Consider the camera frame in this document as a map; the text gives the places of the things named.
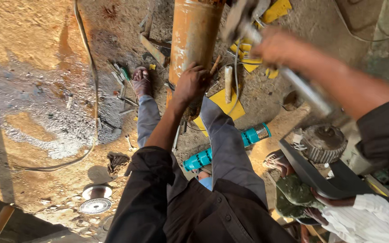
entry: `wrench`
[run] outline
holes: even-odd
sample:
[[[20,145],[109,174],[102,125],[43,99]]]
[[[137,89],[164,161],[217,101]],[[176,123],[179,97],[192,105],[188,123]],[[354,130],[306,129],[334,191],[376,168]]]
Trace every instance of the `wrench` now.
[[[138,148],[136,147],[133,147],[130,143],[130,136],[128,135],[125,135],[125,139],[127,139],[127,143],[128,143],[128,150],[129,151],[136,151]]]

